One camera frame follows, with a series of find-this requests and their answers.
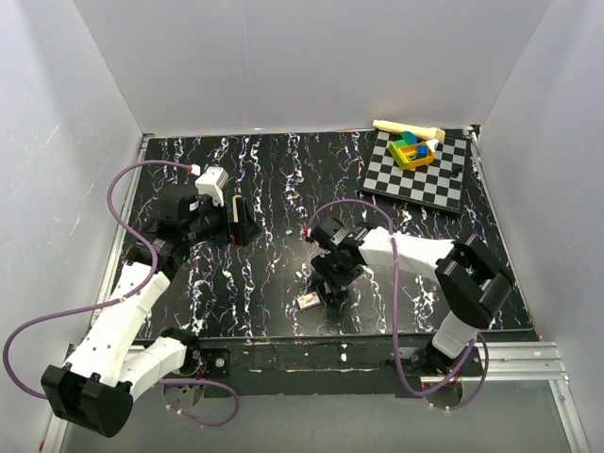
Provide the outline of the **white beige stapler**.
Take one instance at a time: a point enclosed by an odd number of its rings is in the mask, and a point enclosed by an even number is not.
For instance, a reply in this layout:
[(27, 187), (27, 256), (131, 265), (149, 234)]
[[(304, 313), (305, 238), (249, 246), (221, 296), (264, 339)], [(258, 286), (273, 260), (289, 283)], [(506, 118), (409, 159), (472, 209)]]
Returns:
[(232, 222), (238, 224), (239, 223), (239, 219), (240, 219), (240, 213), (239, 213), (239, 202), (240, 202), (241, 196), (240, 195), (233, 195), (232, 197)]

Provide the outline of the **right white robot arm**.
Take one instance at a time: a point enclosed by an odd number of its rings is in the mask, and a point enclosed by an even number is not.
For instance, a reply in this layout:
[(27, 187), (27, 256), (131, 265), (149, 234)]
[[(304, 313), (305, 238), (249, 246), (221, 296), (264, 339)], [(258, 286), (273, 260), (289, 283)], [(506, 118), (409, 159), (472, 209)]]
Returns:
[(368, 223), (347, 227), (328, 217), (307, 231), (306, 240), (322, 249), (311, 266), (336, 294), (371, 266), (398, 264), (401, 271), (440, 285), (449, 312), (413, 361), (414, 368), (438, 375), (459, 367), (463, 349), (490, 326), (515, 286), (512, 271), (476, 234), (431, 240)]

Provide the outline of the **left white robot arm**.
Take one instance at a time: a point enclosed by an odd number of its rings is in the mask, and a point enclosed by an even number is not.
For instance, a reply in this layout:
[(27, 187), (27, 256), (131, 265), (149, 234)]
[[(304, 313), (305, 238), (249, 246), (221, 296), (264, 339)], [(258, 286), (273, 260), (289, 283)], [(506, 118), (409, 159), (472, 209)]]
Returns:
[(165, 376), (225, 377), (229, 353), (204, 353), (197, 336), (175, 327), (133, 358), (127, 354), (195, 245), (246, 246), (259, 233), (243, 197), (234, 196), (226, 207), (193, 186), (169, 187), (158, 215), (127, 254), (113, 291), (119, 303), (101, 310), (65, 363), (44, 371), (41, 384), (53, 413), (110, 438), (125, 425), (134, 402)]

